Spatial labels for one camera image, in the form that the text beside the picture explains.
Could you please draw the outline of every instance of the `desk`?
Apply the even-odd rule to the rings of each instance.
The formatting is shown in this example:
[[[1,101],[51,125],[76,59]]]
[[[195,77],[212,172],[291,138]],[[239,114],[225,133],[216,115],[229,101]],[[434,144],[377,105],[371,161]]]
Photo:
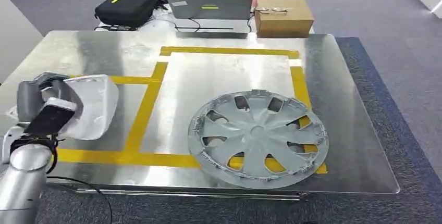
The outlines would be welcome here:
[[[105,73],[115,76],[118,83],[130,83],[118,84],[120,98],[106,134],[93,141],[60,142],[59,164],[52,174],[99,184],[107,193],[295,200],[305,192],[399,192],[332,35],[312,34],[308,39],[259,39],[255,33],[242,36],[232,39],[223,34],[206,38],[206,33],[170,31],[157,35],[53,31],[0,86],[0,111],[6,112],[15,105],[16,97],[11,92],[16,91],[20,81],[44,71],[70,75]],[[289,60],[284,52],[173,52],[165,46],[258,52],[279,49],[299,51],[300,58]],[[277,190],[239,188],[204,174],[187,148],[187,129],[193,114],[216,96],[235,91],[265,89],[299,97],[293,90],[292,67],[303,72],[313,111],[329,135],[325,160],[328,173],[316,173]],[[9,117],[0,116],[1,133],[13,124]],[[58,180],[50,183],[66,184]],[[76,188],[88,192],[80,185]]]
[[[164,31],[177,31],[174,23],[179,27],[181,32],[193,32],[198,28],[198,25],[188,19],[176,19],[172,13],[172,10],[168,4],[165,5],[168,10],[156,9],[153,12],[152,19],[145,25],[140,27],[138,31],[151,32],[152,34],[164,32]],[[200,29],[199,32],[256,32],[255,17],[252,17],[249,25],[247,26],[247,20],[207,20],[196,19],[196,21],[203,28],[212,29]],[[100,23],[99,27],[107,26],[104,23]],[[105,29],[97,28],[96,31],[107,31]],[[313,27],[310,29],[310,33],[315,33]]]

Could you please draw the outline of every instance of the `gray carpet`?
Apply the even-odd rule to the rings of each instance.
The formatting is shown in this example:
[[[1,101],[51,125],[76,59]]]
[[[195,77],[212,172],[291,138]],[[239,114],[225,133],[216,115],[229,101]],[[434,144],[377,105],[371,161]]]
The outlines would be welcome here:
[[[42,34],[92,30],[103,0],[12,0]],[[442,20],[419,0],[307,0],[315,31],[357,36],[442,178]]]
[[[114,223],[439,223],[442,185],[357,38],[337,39],[401,192],[313,194],[301,203],[171,196],[109,196]],[[38,223],[106,223],[99,195],[43,194]]]

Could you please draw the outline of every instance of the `yellow tape line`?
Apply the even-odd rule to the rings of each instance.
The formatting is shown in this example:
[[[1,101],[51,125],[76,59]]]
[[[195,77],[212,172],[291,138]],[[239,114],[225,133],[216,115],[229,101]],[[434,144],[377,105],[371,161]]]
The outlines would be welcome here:
[[[58,150],[58,161],[65,163],[95,163],[111,165],[139,165],[139,166],[166,166],[182,168],[200,168],[199,163],[191,155],[130,153],[121,151],[93,151],[93,150]],[[242,157],[233,157],[229,166],[239,169]],[[266,166],[271,171],[284,171],[275,159],[266,158]]]
[[[298,59],[299,52],[286,49],[260,49],[260,48],[209,48],[209,47],[166,47],[160,51],[162,56],[170,56],[173,52],[180,53],[206,53],[206,54],[234,54],[234,55],[275,55],[288,56],[289,59]]]
[[[166,73],[167,63],[157,63],[152,74],[154,80],[158,82],[153,82],[148,85],[146,92],[144,93],[143,100],[141,101],[140,108],[138,109],[135,120],[133,121],[132,128],[126,137],[126,146],[124,151],[130,151],[132,153],[137,153],[141,147],[141,142],[143,141],[144,132],[148,126],[153,107],[155,105],[156,98],[161,88],[162,77]]]
[[[161,55],[170,56],[172,52],[209,53],[209,54],[244,54],[244,55],[287,55],[289,59],[299,58],[299,52],[283,49],[242,49],[242,48],[206,48],[206,47],[162,47]],[[69,163],[99,163],[112,165],[141,165],[199,168],[198,162],[191,155],[139,153],[144,132],[159,94],[161,82],[167,69],[167,63],[157,63],[151,77],[118,77],[111,76],[115,83],[148,84],[140,108],[126,138],[123,151],[89,151],[59,149],[59,161]],[[307,87],[301,67],[290,67],[293,89],[297,98],[311,108]],[[309,123],[308,119],[300,119],[301,126]],[[305,145],[306,152],[316,152],[315,145]],[[242,157],[233,157],[229,161],[232,168],[242,166]],[[273,158],[266,158],[266,166],[271,171],[284,171],[283,166]],[[327,173],[322,164],[316,173]]]
[[[307,90],[307,84],[305,83],[304,71],[302,67],[290,67],[290,73],[295,97],[311,110],[312,105],[310,103],[309,91]],[[299,119],[300,127],[305,127],[307,124],[309,124],[309,122],[310,120],[307,117]],[[307,153],[317,152],[316,145],[304,145],[304,151]],[[327,166],[325,163],[322,163],[322,165],[319,166],[316,173],[327,173]]]

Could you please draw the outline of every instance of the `white plastic part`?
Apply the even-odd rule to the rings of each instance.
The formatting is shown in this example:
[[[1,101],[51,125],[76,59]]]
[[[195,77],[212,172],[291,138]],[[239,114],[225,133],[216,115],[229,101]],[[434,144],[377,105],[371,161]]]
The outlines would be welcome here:
[[[109,128],[118,102],[118,88],[105,74],[64,80],[80,97],[80,114],[60,130],[60,137],[80,140],[100,138]]]

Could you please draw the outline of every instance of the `blue carpet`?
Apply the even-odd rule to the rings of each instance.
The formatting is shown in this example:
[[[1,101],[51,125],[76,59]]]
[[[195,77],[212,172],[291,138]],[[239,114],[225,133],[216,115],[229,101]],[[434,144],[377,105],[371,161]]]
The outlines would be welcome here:
[[[109,196],[114,223],[439,223],[442,184],[358,38],[337,38],[401,192],[312,194],[301,203],[171,196]],[[98,195],[47,189],[38,223],[106,223]]]

